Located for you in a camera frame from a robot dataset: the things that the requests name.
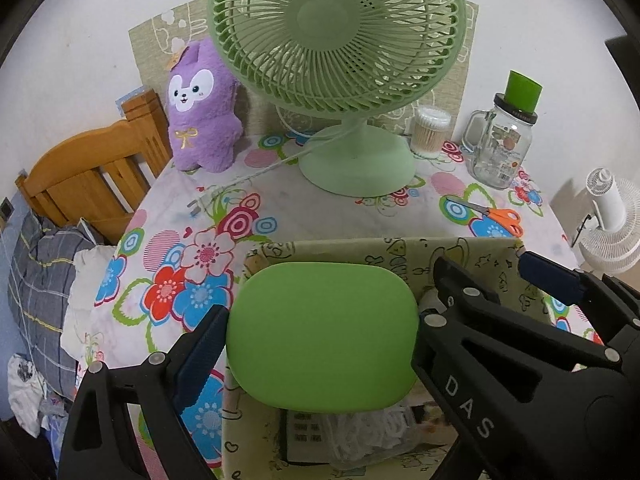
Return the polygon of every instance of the wooden bed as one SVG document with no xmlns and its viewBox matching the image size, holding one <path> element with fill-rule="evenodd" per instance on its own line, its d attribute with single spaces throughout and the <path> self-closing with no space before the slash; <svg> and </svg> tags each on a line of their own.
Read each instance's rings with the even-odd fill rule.
<svg viewBox="0 0 640 480">
<path fill-rule="evenodd" d="M 126 119 L 63 141 L 15 181 L 39 215 L 58 226 L 85 218 L 112 244 L 133 213 L 126 211 L 102 172 L 135 211 L 150 184 L 134 156 L 140 155 L 156 178 L 171 159 L 167 120 L 156 93 L 133 97 L 122 108 Z"/>
</svg>

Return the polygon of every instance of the white pillow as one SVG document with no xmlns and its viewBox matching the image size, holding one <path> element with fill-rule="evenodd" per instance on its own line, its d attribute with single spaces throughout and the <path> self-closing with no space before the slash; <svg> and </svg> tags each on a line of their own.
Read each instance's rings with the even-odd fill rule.
<svg viewBox="0 0 640 480">
<path fill-rule="evenodd" d="M 84 355 L 84 334 L 90 332 L 89 316 L 115 251 L 113 246 L 98 245 L 78 251 L 74 256 L 76 278 L 69 290 L 60 346 L 76 361 Z"/>
</svg>

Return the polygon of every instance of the plaid bedding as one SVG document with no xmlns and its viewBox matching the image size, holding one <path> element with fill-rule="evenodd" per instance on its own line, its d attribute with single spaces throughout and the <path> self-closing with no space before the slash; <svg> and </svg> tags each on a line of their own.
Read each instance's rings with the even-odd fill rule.
<svg viewBox="0 0 640 480">
<path fill-rule="evenodd" d="M 76 227 L 56 227 L 27 214 L 15 245 L 7 291 L 9 308 L 36 368 L 52 389 L 74 398 L 76 361 L 60 348 L 76 252 L 94 243 Z"/>
</svg>

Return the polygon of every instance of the floral tablecloth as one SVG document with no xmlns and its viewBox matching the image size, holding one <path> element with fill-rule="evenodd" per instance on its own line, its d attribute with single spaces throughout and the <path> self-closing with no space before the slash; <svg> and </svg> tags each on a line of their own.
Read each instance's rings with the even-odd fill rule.
<svg viewBox="0 0 640 480">
<path fill-rule="evenodd" d="M 446 142 L 437 156 L 416 160 L 415 178 L 382 197 L 350 198 L 325 192 L 309 183 L 297 160 L 291 160 L 211 201 L 211 186 L 294 155 L 304 141 L 293 134 L 245 138 L 234 165 L 220 174 L 181 173 L 172 164 L 165 168 L 108 267 L 92 311 L 78 380 L 94 360 L 115 368 L 140 364 L 157 350 L 168 351 L 183 332 L 194 329 L 209 305 L 231 307 L 244 258 L 258 244 L 268 243 L 263 250 L 277 258 L 287 254 L 287 242 L 292 240 L 511 236 L 491 219 L 446 200 L 448 194 L 479 205 L 515 209 L 522 218 L 522 241 L 528 250 L 565 267 L 577 267 L 567 238 L 533 179 L 520 170 L 510 189 L 489 189 L 468 174 L 452 142 Z M 376 258 L 371 256 L 367 263 L 376 264 Z M 401 277 L 430 271 L 409 269 L 406 263 L 399 253 L 389 264 Z M 486 263 L 476 262 L 478 266 Z M 526 296 L 519 301 L 523 310 L 529 307 Z M 556 326 L 594 339 L 579 309 L 552 298 L 547 298 L 547 304 Z M 225 362 L 223 354 L 196 405 L 182 414 L 194 442 L 218 475 L 224 449 Z M 152 478 L 165 478 L 140 409 L 132 407 L 131 413 Z"/>
</svg>

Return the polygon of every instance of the purple plush toy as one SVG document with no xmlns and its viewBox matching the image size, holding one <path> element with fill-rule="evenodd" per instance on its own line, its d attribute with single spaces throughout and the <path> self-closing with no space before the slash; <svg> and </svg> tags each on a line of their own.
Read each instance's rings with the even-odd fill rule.
<svg viewBox="0 0 640 480">
<path fill-rule="evenodd" d="M 234 114 L 239 82 L 211 38 L 190 43 L 171 70 L 169 140 L 178 170 L 220 173 L 234 162 L 242 123 Z"/>
</svg>

